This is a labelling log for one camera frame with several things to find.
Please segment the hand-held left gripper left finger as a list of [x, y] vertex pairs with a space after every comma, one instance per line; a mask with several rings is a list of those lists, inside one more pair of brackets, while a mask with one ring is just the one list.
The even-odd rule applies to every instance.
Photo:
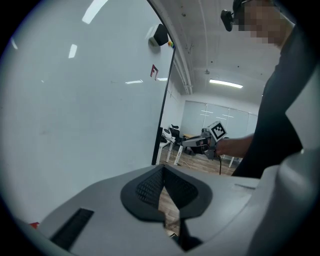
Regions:
[[153, 166], [98, 181], [53, 210], [38, 230], [53, 235], [78, 209], [92, 217], [70, 248], [77, 256], [177, 256], [182, 249], [170, 238], [161, 222], [145, 222], [132, 216], [121, 202], [121, 190], [130, 180]]

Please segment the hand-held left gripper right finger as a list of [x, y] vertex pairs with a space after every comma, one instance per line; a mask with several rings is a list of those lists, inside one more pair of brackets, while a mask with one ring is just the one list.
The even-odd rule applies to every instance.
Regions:
[[249, 201], [259, 180], [166, 166], [164, 186], [179, 210], [178, 245], [189, 251], [218, 234]]

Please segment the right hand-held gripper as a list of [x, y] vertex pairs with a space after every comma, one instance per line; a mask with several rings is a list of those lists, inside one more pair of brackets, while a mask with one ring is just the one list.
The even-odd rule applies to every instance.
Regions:
[[182, 147], [190, 147], [194, 154], [205, 155], [209, 160], [218, 158], [218, 142], [227, 135], [226, 129], [220, 121], [201, 129], [199, 136], [183, 137]]

